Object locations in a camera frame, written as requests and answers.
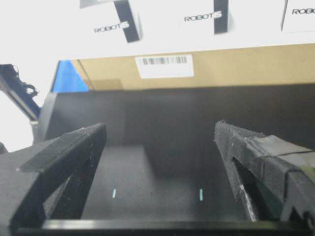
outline robotis logo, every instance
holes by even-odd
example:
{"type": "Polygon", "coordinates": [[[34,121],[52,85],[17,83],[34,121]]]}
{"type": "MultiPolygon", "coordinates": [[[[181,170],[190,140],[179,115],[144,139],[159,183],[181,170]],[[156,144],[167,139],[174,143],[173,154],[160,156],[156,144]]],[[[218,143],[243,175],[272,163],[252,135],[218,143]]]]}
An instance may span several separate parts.
{"type": "Polygon", "coordinates": [[[186,16],[184,18],[184,21],[200,21],[200,20],[207,20],[207,19],[215,19],[215,18],[220,18],[222,17],[222,12],[221,11],[216,11],[213,13],[208,13],[204,15],[197,15],[197,16],[186,16]]]}
{"type": "Polygon", "coordinates": [[[119,30],[119,29],[126,29],[126,28],[129,28],[129,22],[128,21],[124,21],[124,22],[121,22],[119,24],[112,25],[112,26],[105,26],[105,27],[101,27],[101,28],[95,28],[94,32],[95,33],[100,33],[100,32],[106,32],[106,31],[111,31],[111,30],[119,30]]]}
{"type": "Polygon", "coordinates": [[[292,15],[299,15],[299,14],[315,14],[315,8],[307,8],[307,9],[294,9],[292,11],[292,15]]]}

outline black surface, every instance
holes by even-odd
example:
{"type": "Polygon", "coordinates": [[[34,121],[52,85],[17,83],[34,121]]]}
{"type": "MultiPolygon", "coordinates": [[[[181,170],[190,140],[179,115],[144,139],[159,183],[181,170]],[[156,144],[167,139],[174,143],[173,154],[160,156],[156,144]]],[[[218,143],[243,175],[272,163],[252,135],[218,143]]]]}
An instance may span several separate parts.
{"type": "Polygon", "coordinates": [[[226,119],[314,148],[314,97],[314,85],[50,94],[36,141],[106,124],[109,149],[86,219],[240,220],[213,142],[215,123],[226,119]]]}
{"type": "Polygon", "coordinates": [[[8,234],[8,228],[40,226],[49,217],[44,202],[64,182],[49,207],[51,216],[80,218],[105,142],[105,125],[96,124],[2,154],[0,234],[8,234]]]}
{"type": "Polygon", "coordinates": [[[106,220],[47,220],[41,229],[18,230],[17,235],[163,235],[163,236],[239,236],[299,235],[311,231],[293,222],[137,222],[106,220]]]}
{"type": "MultiPolygon", "coordinates": [[[[244,168],[238,169],[238,173],[251,172],[283,202],[282,221],[289,221],[295,212],[301,221],[308,215],[314,224],[315,183],[311,162],[315,158],[314,151],[274,135],[264,136],[224,121],[216,124],[215,142],[225,166],[236,160],[244,168]]],[[[234,179],[236,175],[233,171],[227,168],[236,195],[243,183],[234,179]]]]}

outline white background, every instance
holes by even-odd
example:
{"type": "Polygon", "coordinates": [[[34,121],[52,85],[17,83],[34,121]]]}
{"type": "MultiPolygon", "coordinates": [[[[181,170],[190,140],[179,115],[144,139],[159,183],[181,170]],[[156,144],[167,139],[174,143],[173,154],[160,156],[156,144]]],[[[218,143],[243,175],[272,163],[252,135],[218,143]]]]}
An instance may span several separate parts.
{"type": "MultiPolygon", "coordinates": [[[[162,54],[244,47],[314,43],[315,32],[282,33],[284,0],[230,0],[229,32],[212,37],[179,33],[183,1],[131,0],[140,15],[143,39],[118,43],[108,37],[94,42],[78,24],[78,0],[1,0],[0,64],[15,64],[23,81],[34,84],[39,105],[50,88],[57,61],[162,54]]],[[[0,92],[0,142],[9,150],[31,145],[28,120],[0,92]]]]}

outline barcode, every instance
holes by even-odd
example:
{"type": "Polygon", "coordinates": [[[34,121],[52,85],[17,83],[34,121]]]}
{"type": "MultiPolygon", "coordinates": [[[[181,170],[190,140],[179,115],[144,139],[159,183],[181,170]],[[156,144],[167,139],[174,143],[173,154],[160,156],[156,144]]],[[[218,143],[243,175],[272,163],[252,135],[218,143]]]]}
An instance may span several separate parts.
{"type": "Polygon", "coordinates": [[[187,57],[142,58],[143,65],[186,64],[187,57]]]}

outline white box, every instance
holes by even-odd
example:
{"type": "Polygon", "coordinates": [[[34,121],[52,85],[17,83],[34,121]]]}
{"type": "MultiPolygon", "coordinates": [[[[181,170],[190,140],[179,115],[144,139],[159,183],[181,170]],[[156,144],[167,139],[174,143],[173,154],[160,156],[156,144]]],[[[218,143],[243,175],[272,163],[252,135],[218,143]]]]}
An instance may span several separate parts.
{"type": "Polygon", "coordinates": [[[140,22],[128,0],[80,1],[80,34],[87,42],[130,43],[139,41],[140,22]]]}
{"type": "Polygon", "coordinates": [[[286,0],[282,31],[315,31],[315,0],[286,0]]]}
{"type": "Polygon", "coordinates": [[[208,37],[228,30],[228,0],[183,0],[179,9],[181,33],[208,37]]]}

